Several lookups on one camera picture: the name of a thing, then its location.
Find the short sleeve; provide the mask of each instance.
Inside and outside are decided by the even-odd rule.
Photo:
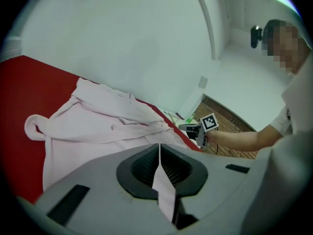
[[[287,107],[285,106],[279,115],[270,123],[282,136],[290,129],[291,122],[287,118]]]

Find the pink towel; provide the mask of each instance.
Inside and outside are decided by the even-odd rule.
[[[161,116],[131,94],[82,78],[55,114],[31,115],[24,129],[30,139],[45,141],[44,190],[101,156],[152,143],[186,147]]]

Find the red surface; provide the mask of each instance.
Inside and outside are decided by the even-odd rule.
[[[26,56],[0,63],[0,162],[12,192],[34,203],[43,192],[45,143],[24,132],[32,114],[50,117],[76,88],[79,77]],[[199,150],[155,106],[184,142]]]

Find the white t-shirt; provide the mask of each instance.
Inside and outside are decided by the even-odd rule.
[[[313,129],[313,53],[283,92],[286,106],[270,123],[282,136]]]

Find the man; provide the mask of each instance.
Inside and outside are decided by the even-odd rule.
[[[269,56],[273,56],[274,61],[279,61],[280,66],[286,68],[286,72],[298,74],[302,69],[307,70],[308,67],[311,69],[313,57],[311,49],[299,35],[298,29],[288,22],[270,20],[267,23],[263,31],[262,50],[266,50]],[[299,87],[299,84],[301,83],[297,81],[292,87]],[[231,149],[258,151],[264,147],[273,146],[280,138],[294,132],[295,126],[289,109],[289,105],[288,108],[284,107],[278,117],[259,132],[228,133],[213,130],[207,132],[206,136],[209,142]]]

